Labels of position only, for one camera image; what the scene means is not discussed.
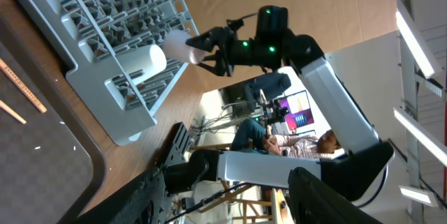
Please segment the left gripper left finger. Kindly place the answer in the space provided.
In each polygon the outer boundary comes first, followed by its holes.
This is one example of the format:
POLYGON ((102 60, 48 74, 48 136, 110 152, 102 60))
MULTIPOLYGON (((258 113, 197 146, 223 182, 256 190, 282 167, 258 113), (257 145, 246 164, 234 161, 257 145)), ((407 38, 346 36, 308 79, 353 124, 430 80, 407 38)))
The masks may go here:
POLYGON ((163 173, 156 168, 144 171, 77 217, 75 224, 164 223, 169 207, 163 173))

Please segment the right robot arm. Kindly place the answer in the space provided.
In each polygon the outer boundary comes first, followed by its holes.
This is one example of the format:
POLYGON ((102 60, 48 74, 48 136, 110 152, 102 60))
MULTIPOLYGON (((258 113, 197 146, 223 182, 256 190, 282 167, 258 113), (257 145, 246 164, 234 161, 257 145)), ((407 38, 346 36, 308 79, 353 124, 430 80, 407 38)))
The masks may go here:
POLYGON ((287 158, 272 154, 201 149, 186 163, 167 167, 164 181, 169 193, 189 190, 199 181, 245 181, 287 188, 290 172, 305 169, 348 201, 359 200, 379 175, 385 174, 394 150, 377 135, 350 93, 335 75, 323 50, 308 35, 294 34, 288 11, 264 6, 257 15, 256 34, 240 40, 242 20, 230 20, 199 35, 174 30, 163 42, 170 59, 209 68, 218 76, 232 75, 233 68, 260 66, 277 70, 291 67, 314 99, 336 135, 345 155, 340 159, 287 158))

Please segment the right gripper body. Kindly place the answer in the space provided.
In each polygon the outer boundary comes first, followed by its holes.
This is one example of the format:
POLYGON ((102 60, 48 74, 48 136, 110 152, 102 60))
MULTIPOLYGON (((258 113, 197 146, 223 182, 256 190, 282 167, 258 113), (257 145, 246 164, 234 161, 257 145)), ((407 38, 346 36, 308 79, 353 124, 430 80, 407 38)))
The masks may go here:
POLYGON ((212 48, 218 47, 213 55, 205 57, 206 61, 214 61, 215 65, 210 70, 217 76, 231 77, 234 65, 230 64, 228 53, 230 46, 237 40, 237 30, 244 25, 243 19, 226 20, 225 27, 215 27, 209 32, 209 40, 212 48))

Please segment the white cup green inside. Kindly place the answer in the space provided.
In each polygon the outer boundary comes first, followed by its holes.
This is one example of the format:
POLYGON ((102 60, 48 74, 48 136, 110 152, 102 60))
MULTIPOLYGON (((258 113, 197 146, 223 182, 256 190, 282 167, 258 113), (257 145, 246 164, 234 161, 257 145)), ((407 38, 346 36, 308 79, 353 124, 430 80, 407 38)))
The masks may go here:
POLYGON ((117 55, 117 59, 129 75, 142 71, 141 76, 132 78, 134 84, 140 84, 154 77, 167 66, 166 56, 158 45, 146 45, 128 50, 117 55))

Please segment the white cup pink inside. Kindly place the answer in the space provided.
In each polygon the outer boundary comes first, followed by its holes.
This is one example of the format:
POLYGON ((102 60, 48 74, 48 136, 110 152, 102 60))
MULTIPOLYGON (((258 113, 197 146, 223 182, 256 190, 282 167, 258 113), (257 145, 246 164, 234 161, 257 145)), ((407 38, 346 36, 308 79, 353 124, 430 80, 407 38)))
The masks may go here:
POLYGON ((191 36, 180 30, 170 31, 163 40, 163 52, 169 59, 184 63, 199 64, 206 55, 206 51, 199 50, 186 44, 191 36))

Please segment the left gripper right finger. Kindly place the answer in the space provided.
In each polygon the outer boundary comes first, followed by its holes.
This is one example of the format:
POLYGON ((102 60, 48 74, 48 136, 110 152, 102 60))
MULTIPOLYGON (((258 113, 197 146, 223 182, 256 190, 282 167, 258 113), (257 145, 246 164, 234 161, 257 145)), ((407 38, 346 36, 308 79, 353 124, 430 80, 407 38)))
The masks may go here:
POLYGON ((288 176, 289 208, 299 224, 381 224, 303 167, 288 176))

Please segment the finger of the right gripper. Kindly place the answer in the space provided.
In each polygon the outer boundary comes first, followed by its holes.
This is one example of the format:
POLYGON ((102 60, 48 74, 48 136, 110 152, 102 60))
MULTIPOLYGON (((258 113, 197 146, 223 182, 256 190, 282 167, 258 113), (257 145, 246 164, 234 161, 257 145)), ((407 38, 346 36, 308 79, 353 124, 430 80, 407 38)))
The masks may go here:
POLYGON ((199 64, 201 68, 216 76, 224 76, 226 74, 226 63, 224 57, 220 51, 216 51, 215 54, 206 56, 199 64), (212 61, 213 66, 206 64, 206 61, 212 61))
POLYGON ((220 28, 213 28, 199 36, 187 39, 185 43, 193 48, 211 52, 218 44, 219 38, 220 28))

